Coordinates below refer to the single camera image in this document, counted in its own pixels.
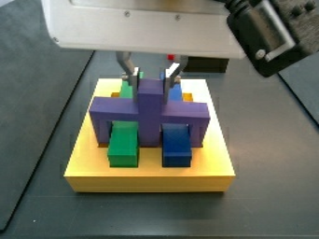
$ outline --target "block structure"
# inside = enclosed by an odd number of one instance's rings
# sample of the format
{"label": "block structure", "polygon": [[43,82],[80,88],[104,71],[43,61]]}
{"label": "block structure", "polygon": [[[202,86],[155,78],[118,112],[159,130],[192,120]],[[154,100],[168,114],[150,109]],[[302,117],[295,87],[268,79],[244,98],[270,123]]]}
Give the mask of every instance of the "block structure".
{"label": "block structure", "polygon": [[142,79],[138,103],[132,99],[95,97],[89,116],[99,143],[108,143],[111,121],[136,121],[142,147],[160,145],[160,125],[163,123],[188,124],[192,147],[202,147],[210,123],[207,104],[195,102],[168,102],[163,104],[163,81]]}
{"label": "block structure", "polygon": [[[192,167],[163,168],[162,148],[140,148],[138,168],[110,167],[104,156],[108,148],[97,148],[95,130],[87,113],[65,169],[65,180],[75,191],[183,192],[226,191],[230,188],[235,171],[206,80],[184,79],[180,85],[183,91],[192,94],[194,101],[208,106],[211,115],[203,147],[192,148]],[[110,97],[120,88],[120,79],[100,79],[95,96]]]}
{"label": "block structure", "polygon": [[[122,83],[122,98],[132,98],[132,87],[124,81]],[[136,122],[114,121],[107,159],[111,167],[139,166],[139,125]]]}
{"label": "block structure", "polygon": [[[168,101],[183,101],[180,84],[170,90]],[[163,167],[191,167],[192,148],[187,124],[162,124]]]}

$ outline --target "metal bracket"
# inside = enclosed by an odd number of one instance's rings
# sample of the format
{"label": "metal bracket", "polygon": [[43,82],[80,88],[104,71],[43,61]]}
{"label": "metal bracket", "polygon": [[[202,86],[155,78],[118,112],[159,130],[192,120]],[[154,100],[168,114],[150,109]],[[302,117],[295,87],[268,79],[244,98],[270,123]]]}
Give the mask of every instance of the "metal bracket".
{"label": "metal bracket", "polygon": [[188,63],[188,56],[176,55],[175,62],[172,63],[170,69],[164,72],[164,103],[168,102],[168,92],[170,89],[175,87],[175,84],[180,80],[179,73],[183,71]]}
{"label": "metal bracket", "polygon": [[135,67],[131,61],[131,52],[130,51],[116,51],[118,63],[124,70],[122,74],[122,79],[128,82],[128,85],[132,86],[132,95],[134,101],[138,102],[138,87],[140,80],[140,69]]}

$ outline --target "toy block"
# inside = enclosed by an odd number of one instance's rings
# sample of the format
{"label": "toy block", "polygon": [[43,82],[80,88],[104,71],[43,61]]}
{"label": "toy block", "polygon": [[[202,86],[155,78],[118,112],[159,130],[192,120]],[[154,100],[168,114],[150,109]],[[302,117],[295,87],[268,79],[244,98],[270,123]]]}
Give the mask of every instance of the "toy block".
{"label": "toy block", "polygon": [[[168,92],[168,101],[183,101],[182,87]],[[192,149],[187,124],[162,124],[163,167],[191,167]]]}
{"label": "toy block", "polygon": [[180,84],[176,84],[168,92],[168,101],[183,101],[183,93]]}
{"label": "toy block", "polygon": [[[132,98],[132,87],[124,81],[122,83],[122,98]],[[107,158],[110,167],[138,167],[139,166],[139,124],[130,121],[115,121],[110,139]]]}
{"label": "toy block", "polygon": [[95,97],[88,111],[99,143],[102,139],[110,138],[107,128],[110,126],[106,122],[122,120],[139,122],[139,139],[143,147],[160,145],[163,123],[191,125],[192,147],[202,147],[210,123],[207,104],[171,101],[164,105],[162,80],[140,80],[136,104],[132,99]]}
{"label": "toy block", "polygon": [[160,114],[163,108],[162,80],[142,79],[138,92],[139,140],[142,147],[160,145]]}
{"label": "toy block", "polygon": [[202,147],[203,136],[211,117],[207,104],[194,102],[170,102],[163,108],[162,122],[190,125],[191,145]]}
{"label": "toy block", "polygon": [[191,93],[183,94],[183,101],[184,102],[194,102],[194,95]]}

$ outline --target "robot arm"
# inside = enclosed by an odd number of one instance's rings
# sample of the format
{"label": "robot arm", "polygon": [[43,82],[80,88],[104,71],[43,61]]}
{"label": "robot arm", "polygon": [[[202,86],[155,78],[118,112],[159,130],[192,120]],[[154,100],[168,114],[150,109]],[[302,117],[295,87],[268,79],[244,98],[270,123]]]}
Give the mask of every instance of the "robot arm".
{"label": "robot arm", "polygon": [[244,51],[264,77],[319,50],[312,0],[43,0],[43,6],[49,35],[65,48],[215,58]]}

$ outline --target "dark gray surface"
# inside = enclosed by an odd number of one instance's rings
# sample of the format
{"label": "dark gray surface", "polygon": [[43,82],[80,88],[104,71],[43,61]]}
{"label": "dark gray surface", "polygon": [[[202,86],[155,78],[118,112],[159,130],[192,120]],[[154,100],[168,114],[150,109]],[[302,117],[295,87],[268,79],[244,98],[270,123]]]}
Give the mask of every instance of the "dark gray surface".
{"label": "dark gray surface", "polygon": [[[135,64],[155,77],[163,55]],[[319,133],[278,77],[247,60],[207,78],[236,179],[224,193],[75,193],[63,173],[97,77],[118,77],[115,54],[95,54],[3,236],[319,236]]]}
{"label": "dark gray surface", "polygon": [[319,53],[280,72],[296,97],[319,123]]}
{"label": "dark gray surface", "polygon": [[0,7],[0,33],[3,230],[92,52],[55,46],[40,0]]}

